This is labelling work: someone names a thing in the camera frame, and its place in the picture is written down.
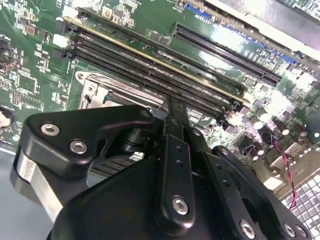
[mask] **black capacitor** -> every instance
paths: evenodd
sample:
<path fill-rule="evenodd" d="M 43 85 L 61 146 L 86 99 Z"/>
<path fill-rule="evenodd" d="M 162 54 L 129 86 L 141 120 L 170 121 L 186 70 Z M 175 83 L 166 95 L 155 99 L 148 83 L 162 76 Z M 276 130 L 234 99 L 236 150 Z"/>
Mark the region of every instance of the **black capacitor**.
<path fill-rule="evenodd" d="M 255 149 L 253 149 L 253 150 L 250 152 L 250 157 L 252 158 L 253 161 L 258 160 L 259 155 L 258 155 L 258 153 L 257 153 L 257 151 L 256 151 Z"/>
<path fill-rule="evenodd" d="M 259 131 L 260 137 L 262 142 L 268 145 L 273 145 L 274 142 L 277 140 L 273 131 L 269 128 L 264 127 Z"/>
<path fill-rule="evenodd" d="M 306 129 L 300 123 L 296 123 L 293 127 L 300 137 L 306 137 L 308 135 Z"/>
<path fill-rule="evenodd" d="M 265 153 L 264 149 L 262 148 L 261 144 L 259 142 L 255 142 L 254 143 L 254 150 L 256 151 L 256 153 L 261 156 Z"/>
<path fill-rule="evenodd" d="M 289 134 L 289 129 L 287 128 L 287 126 L 284 124 L 283 121 L 277 121 L 276 123 L 276 127 L 279 129 L 280 133 L 285 136 Z"/>
<path fill-rule="evenodd" d="M 245 136 L 238 148 L 240 154 L 246 156 L 255 148 L 255 144 L 250 137 Z"/>

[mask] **green circuit board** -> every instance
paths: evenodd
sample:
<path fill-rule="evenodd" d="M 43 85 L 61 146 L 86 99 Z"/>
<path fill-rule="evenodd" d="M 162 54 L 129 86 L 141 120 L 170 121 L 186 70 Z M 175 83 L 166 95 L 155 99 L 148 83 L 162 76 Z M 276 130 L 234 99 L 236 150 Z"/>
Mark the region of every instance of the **green circuit board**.
<path fill-rule="evenodd" d="M 79 7 L 77 1 L 0 0 L 0 40 L 9 44 L 10 57 L 18 60 L 11 70 L 0 74 L 0 107 L 9 109 L 15 115 L 12 126 L 0 129 L 0 141 L 17 146 L 23 121 L 29 115 L 77 109 L 83 85 L 76 79 L 76 71 L 110 74 L 81 60 L 70 61 L 53 56 L 53 49 L 59 48 L 53 41 L 54 35 L 69 37 L 68 33 L 57 30 L 57 19 L 61 20 L 74 7 Z M 92 9 L 104 17 L 111 14 L 110 19 L 116 24 L 182 53 L 228 77 L 235 85 L 243 85 L 252 100 L 260 100 L 263 107 L 268 108 L 273 116 L 284 120 L 289 127 L 304 121 L 305 107 L 319 94 L 311 86 L 314 81 L 312 76 L 304 74 L 297 77 L 301 71 L 288 71 L 290 63 L 272 49 L 261 47 L 225 25 L 198 15 L 181 5 L 179 0 L 101 0 L 88 1 L 80 7 Z M 182 44 L 173 37 L 177 23 L 261 64 L 281 76 L 282 80 L 277 87 L 267 86 L 220 59 Z M 99 31 L 95 21 L 84 20 L 81 24 Z M 120 40 L 136 50 L 153 54 L 148 45 L 130 42 L 125 38 Z M 232 84 L 217 81 L 209 84 L 231 95 L 243 97 L 237 95 Z M 247 117 L 255 116 L 258 109 L 252 106 Z M 213 127 L 208 127 L 214 122 L 213 118 L 192 109 L 188 110 L 188 114 L 192 124 L 202 127 L 209 146 L 211 140 L 217 137 L 221 144 L 234 151 L 244 133 L 253 131 L 250 123 L 241 122 L 236 126 L 236 135 L 226 133 L 220 126 L 213 124 Z"/>

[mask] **black memory slot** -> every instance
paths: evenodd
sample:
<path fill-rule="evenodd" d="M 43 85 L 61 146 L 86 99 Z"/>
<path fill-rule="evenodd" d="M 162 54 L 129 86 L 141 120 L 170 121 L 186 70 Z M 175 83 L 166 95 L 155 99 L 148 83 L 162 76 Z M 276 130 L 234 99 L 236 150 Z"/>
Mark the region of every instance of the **black memory slot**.
<path fill-rule="evenodd" d="M 195 61 L 185 55 L 182 55 L 181 53 L 179 53 L 177 51 L 174 51 L 168 47 L 165 47 L 165 46 L 163 46 L 163 45 L 161 45 L 161 44 L 159 44 L 159 43 L 157 43 L 157 42 L 155 42 L 155 41 L 153 41 L 153 40 L 151 40 L 141 34 L 138 34 L 130 29 L 127 29 L 119 24 L 115 24 L 111 20 L 101 16 L 100 14 L 97 14 L 96 12 L 92 11 L 91 9 L 82 8 L 82 7 L 77 7 L 76 9 L 79 11 L 79 14 L 78 14 L 79 18 L 91 18 L 95 21 L 102 23 L 104 26 L 108 26 L 110 29 L 108 29 L 107 31 L 112 32 L 112 30 L 114 30 L 114 31 L 124 33 L 133 39 L 136 39 L 142 43 L 145 43 L 145 44 L 153 47 L 155 52 L 158 50 L 162 51 L 162 52 L 164 52 L 174 58 L 177 58 L 177 59 L 179 59 L 189 65 L 192 65 L 192 66 L 200 69 L 201 71 L 204 71 L 206 73 L 213 75 L 218 80 L 218 82 L 224 82 L 226 85 L 236 88 L 237 91 L 239 92 L 239 94 L 243 94 L 245 87 L 243 85 L 241 85 L 240 83 L 232 80 L 231 78 L 224 76 L 224 75 L 206 67 L 205 65 L 203 65 L 203 64 L 201 64 L 201 63 L 199 63 L 199 62 L 197 62 L 197 61 Z"/>
<path fill-rule="evenodd" d="M 97 47 L 93 43 L 87 41 L 83 41 L 81 43 L 81 48 L 101 59 L 106 57 L 109 59 L 114 59 L 114 62 L 116 62 L 118 65 L 125 66 L 125 68 L 128 71 L 139 73 L 142 76 L 149 76 L 150 78 L 158 78 L 159 81 L 162 81 L 164 84 L 172 85 L 176 89 L 184 90 L 186 94 L 189 94 L 191 96 L 197 96 L 197 99 L 204 103 L 207 108 L 214 110 L 214 108 L 219 109 L 219 107 L 221 107 L 221 104 L 217 104 L 216 102 L 211 101 L 208 97 L 202 96 L 202 94 L 199 94 L 198 91 L 189 88 L 185 85 L 179 84 L 178 82 L 166 76 L 158 76 L 158 74 L 154 72 L 152 69 L 150 70 L 146 68 L 144 65 L 131 61 L 129 59 L 125 59 L 124 57 L 119 57 L 119 55 L 116 52 L 112 52 L 107 48 L 103 48 L 100 46 L 98 48 L 99 51 L 97 51 Z"/>
<path fill-rule="evenodd" d="M 196 49 L 199 49 L 223 62 L 240 69 L 244 73 L 257 78 L 262 83 L 276 86 L 281 77 L 264 66 L 234 52 L 227 47 L 213 42 L 211 39 L 181 25 L 177 24 L 173 36 Z"/>
<path fill-rule="evenodd" d="M 133 84 L 142 85 L 144 88 L 150 88 L 151 91 L 158 92 L 160 94 L 174 96 L 175 98 L 185 102 L 187 106 L 190 106 L 192 109 L 195 109 L 207 116 L 217 118 L 220 114 L 219 111 L 213 110 L 200 100 L 190 96 L 189 93 L 184 92 L 183 90 L 177 90 L 175 86 L 172 87 L 170 85 L 166 85 L 162 83 L 161 80 L 154 79 L 148 75 L 129 69 L 126 65 L 118 64 L 114 59 L 100 57 L 81 48 L 76 50 L 75 57 L 89 64 L 93 64 L 98 68 L 101 68 L 103 71 L 108 70 L 109 72 L 115 73 L 119 77 L 126 79 Z"/>
<path fill-rule="evenodd" d="M 145 74 L 154 75 L 156 78 L 160 78 L 171 84 L 175 84 L 177 88 L 184 89 L 185 91 L 189 91 L 190 93 L 198 96 L 199 98 L 203 99 L 206 102 L 209 102 L 210 105 L 215 106 L 217 108 L 228 106 L 229 103 L 222 102 L 218 100 L 216 97 L 220 97 L 221 99 L 228 99 L 225 98 L 220 92 L 212 91 L 210 88 L 204 87 L 203 85 L 196 85 L 194 82 L 186 79 L 185 77 L 179 76 L 177 73 L 172 72 L 171 70 L 165 68 L 160 65 L 156 65 L 153 61 L 149 59 L 142 58 L 127 49 L 120 48 L 118 46 L 110 46 L 106 41 L 103 39 L 98 38 L 95 35 L 87 31 L 81 31 L 79 36 L 79 42 L 82 45 L 88 46 L 92 51 L 99 49 L 101 51 L 107 51 L 105 54 L 109 56 L 112 54 L 112 57 L 117 58 L 118 60 L 126 60 L 127 64 L 130 61 L 130 64 L 138 69 L 147 68 L 145 70 Z M 112 49 L 117 49 L 117 51 L 111 51 L 107 48 L 110 46 Z"/>

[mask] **pcie slot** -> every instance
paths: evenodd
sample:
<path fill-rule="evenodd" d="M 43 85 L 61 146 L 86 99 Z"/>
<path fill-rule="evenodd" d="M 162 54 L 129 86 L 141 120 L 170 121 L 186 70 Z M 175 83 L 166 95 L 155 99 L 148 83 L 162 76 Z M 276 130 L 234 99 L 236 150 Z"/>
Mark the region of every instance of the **pcie slot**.
<path fill-rule="evenodd" d="M 199 11 L 201 13 L 206 13 L 210 16 L 210 19 L 214 19 L 214 21 L 218 23 L 224 23 L 225 26 L 230 26 L 232 29 L 239 31 L 240 33 L 245 34 L 249 38 L 253 38 L 260 43 L 263 43 L 264 46 L 275 50 L 276 52 L 282 53 L 284 56 L 293 59 L 296 61 L 294 63 L 295 66 L 298 64 L 303 64 L 308 66 L 309 68 L 315 70 L 317 73 L 320 73 L 320 65 L 319 61 L 312 59 L 309 56 L 301 56 L 299 54 L 293 53 L 291 49 L 282 44 L 274 41 L 271 38 L 266 37 L 261 34 L 259 30 L 255 27 L 248 25 L 246 22 L 238 19 L 237 17 L 231 15 L 230 13 L 217 8 L 215 5 L 208 3 L 208 1 L 199 1 L 199 0 L 185 0 L 186 5 L 189 5 L 192 10 Z"/>
<path fill-rule="evenodd" d="M 149 87 L 152 91 L 156 91 L 164 95 L 172 95 L 175 98 L 186 103 L 192 109 L 198 110 L 199 112 L 217 118 L 220 114 L 217 109 L 213 109 L 209 105 L 200 101 L 199 99 L 192 97 L 190 93 L 183 90 L 177 89 L 175 86 L 164 84 L 161 79 L 141 74 L 137 69 L 131 69 L 123 63 L 119 64 L 115 59 L 106 58 L 99 56 L 98 54 L 92 54 L 85 49 L 78 47 L 76 50 L 76 58 L 83 60 L 87 63 L 93 64 L 103 71 L 109 71 L 117 74 L 120 78 L 127 79 L 128 81 L 142 86 Z"/>
<path fill-rule="evenodd" d="M 167 53 L 168 55 L 171 55 L 177 59 L 180 59 L 183 62 L 186 62 L 187 64 L 195 66 L 196 68 L 200 69 L 201 71 L 204 71 L 204 72 L 207 72 L 207 73 L 213 75 L 219 82 L 224 82 L 226 85 L 236 88 L 239 93 L 244 92 L 245 88 L 240 83 L 206 67 L 205 65 L 203 65 L 203 64 L 201 64 L 201 63 L 199 63 L 199 62 L 197 62 L 197 61 L 195 61 L 185 55 L 182 55 L 182 54 L 180 54 L 180 53 L 178 53 L 168 47 L 160 45 L 159 43 L 157 43 L 157 42 L 155 42 L 155 41 L 153 41 L 153 40 L 151 40 L 141 34 L 138 34 L 130 29 L 127 29 L 121 25 L 115 24 L 114 22 L 97 14 L 96 12 L 92 11 L 91 9 L 78 7 L 77 10 L 79 11 L 78 17 L 80 19 L 81 18 L 85 18 L 85 19 L 90 18 L 90 19 L 93 19 L 95 21 L 102 23 L 104 26 L 108 26 L 116 31 L 119 31 L 121 33 L 125 33 L 127 36 L 129 36 L 133 39 L 136 39 L 140 42 L 143 42 L 149 46 L 152 46 L 155 49 L 155 52 L 157 50 L 163 51 L 163 52 Z"/>
<path fill-rule="evenodd" d="M 89 32 L 82 31 L 78 36 L 82 47 L 87 46 L 91 50 L 99 49 L 100 51 L 103 51 L 104 54 L 117 58 L 118 61 L 124 61 L 126 59 L 126 64 L 130 62 L 133 67 L 139 68 L 140 70 L 145 68 L 145 74 L 150 75 L 152 73 L 157 78 L 176 84 L 176 87 L 179 89 L 191 91 L 195 96 L 202 98 L 204 101 L 209 101 L 212 106 L 216 106 L 217 108 L 229 105 L 228 99 L 220 92 L 214 92 L 212 89 L 206 89 L 205 86 L 194 84 L 185 77 L 181 77 L 175 72 L 163 68 L 161 65 L 155 64 L 148 59 L 141 58 L 126 49 L 111 46 Z"/>
<path fill-rule="evenodd" d="M 91 54 L 93 54 L 95 56 L 100 56 L 100 58 L 107 57 L 109 59 L 114 59 L 113 61 L 116 62 L 118 65 L 125 66 L 125 68 L 127 70 L 130 70 L 132 72 L 136 72 L 136 73 L 139 73 L 140 75 L 144 75 L 144 76 L 148 75 L 153 78 L 159 78 L 160 81 L 164 82 L 167 85 L 171 84 L 176 89 L 184 90 L 189 95 L 197 96 L 197 99 L 199 99 L 202 103 L 204 103 L 206 105 L 207 108 L 209 108 L 211 110 L 220 111 L 219 108 L 221 106 L 223 106 L 223 105 L 226 106 L 226 104 L 224 104 L 223 102 L 212 101 L 212 99 L 205 97 L 204 94 L 201 94 L 198 91 L 196 91 L 188 86 L 182 85 L 179 82 L 174 81 L 174 79 L 170 79 L 169 77 L 157 74 L 157 72 L 150 70 L 143 63 L 141 64 L 139 62 L 134 62 L 132 60 L 125 59 L 123 57 L 119 57 L 119 54 L 117 54 L 117 52 L 110 51 L 106 47 L 99 46 L 99 48 L 98 48 L 99 50 L 97 51 L 97 46 L 95 44 L 93 44 L 92 42 L 82 40 L 82 42 L 80 44 L 80 48 L 90 52 Z"/>
<path fill-rule="evenodd" d="M 206 38 L 197 32 L 182 26 L 181 24 L 176 25 L 173 36 L 196 49 L 206 52 L 207 54 L 240 69 L 247 75 L 258 79 L 260 82 L 274 87 L 281 80 L 280 76 L 267 68 L 247 59 L 223 45 L 213 42 L 209 38 Z"/>

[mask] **dimm slot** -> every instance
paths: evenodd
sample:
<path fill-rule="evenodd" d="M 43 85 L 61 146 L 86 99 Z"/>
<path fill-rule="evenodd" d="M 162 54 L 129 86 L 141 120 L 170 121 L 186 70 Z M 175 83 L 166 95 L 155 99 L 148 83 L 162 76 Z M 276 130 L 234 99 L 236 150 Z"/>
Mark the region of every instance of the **dimm slot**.
<path fill-rule="evenodd" d="M 166 69 L 162 69 L 162 66 L 156 65 L 154 66 L 153 62 L 145 62 L 143 59 L 139 58 L 139 56 L 132 56 L 130 52 L 126 52 L 125 49 L 117 49 L 114 46 L 108 46 L 106 43 L 100 43 L 99 39 L 88 37 L 87 35 L 84 35 L 83 33 L 79 34 L 79 41 L 81 43 L 81 46 L 87 46 L 91 50 L 99 49 L 104 54 L 108 54 L 109 56 L 113 56 L 117 59 L 121 59 L 124 61 L 124 59 L 127 59 L 125 63 L 130 64 L 131 66 L 143 69 L 146 68 L 145 73 L 146 74 L 154 74 L 157 78 L 167 80 L 171 83 L 175 83 L 177 88 L 184 89 L 186 91 L 192 91 L 193 94 L 198 96 L 199 98 L 202 98 L 204 101 L 209 101 L 212 106 L 215 106 L 217 108 L 223 107 L 223 106 L 229 106 L 228 101 L 220 101 L 218 98 L 215 98 L 215 93 L 208 91 L 208 89 L 201 90 L 203 86 L 196 86 L 194 84 L 188 84 L 186 83 L 186 80 L 183 78 L 179 78 L 174 73 L 168 72 Z"/>
<path fill-rule="evenodd" d="M 81 44 L 81 49 L 84 49 L 90 52 L 92 55 L 100 57 L 100 59 L 103 59 L 105 57 L 108 57 L 109 59 L 114 59 L 114 62 L 117 63 L 118 65 L 125 66 L 125 69 L 127 71 L 139 73 L 140 76 L 148 75 L 150 78 L 152 77 L 154 79 L 159 78 L 159 76 L 154 74 L 154 72 L 148 69 L 144 69 L 144 66 L 137 65 L 135 62 L 132 63 L 128 60 L 123 61 L 123 58 L 119 58 L 119 55 L 117 55 L 114 52 L 110 52 L 105 48 L 104 49 L 99 48 L 99 51 L 97 51 L 96 50 L 97 48 L 93 44 L 83 42 Z M 214 110 L 216 112 L 220 110 L 219 107 L 223 106 L 222 103 L 218 105 L 217 103 L 210 101 L 207 97 L 203 97 L 202 94 L 199 94 L 197 91 L 193 90 L 192 88 L 182 86 L 170 78 L 161 76 L 159 81 L 162 81 L 167 85 L 171 84 L 174 88 L 179 89 L 180 91 L 183 90 L 186 94 L 189 94 L 191 96 L 197 96 L 197 98 L 195 99 L 200 100 L 200 102 L 204 103 L 207 108 Z"/>
<path fill-rule="evenodd" d="M 195 109 L 207 116 L 217 118 L 220 114 L 219 111 L 211 109 L 210 106 L 206 105 L 199 99 L 190 96 L 189 93 L 182 90 L 176 90 L 175 87 L 166 85 L 158 79 L 154 79 L 153 77 L 138 73 L 135 70 L 128 69 L 126 66 L 123 66 L 123 64 L 117 64 L 113 59 L 107 59 L 105 57 L 101 58 L 89 53 L 85 49 L 81 49 L 80 47 L 78 47 L 75 57 L 87 63 L 94 64 L 104 71 L 108 70 L 112 73 L 119 74 L 122 78 L 126 78 L 134 84 L 142 84 L 151 88 L 150 90 L 152 91 L 156 91 L 164 95 L 172 95 L 185 102 L 187 106 L 190 106 L 192 109 Z"/>

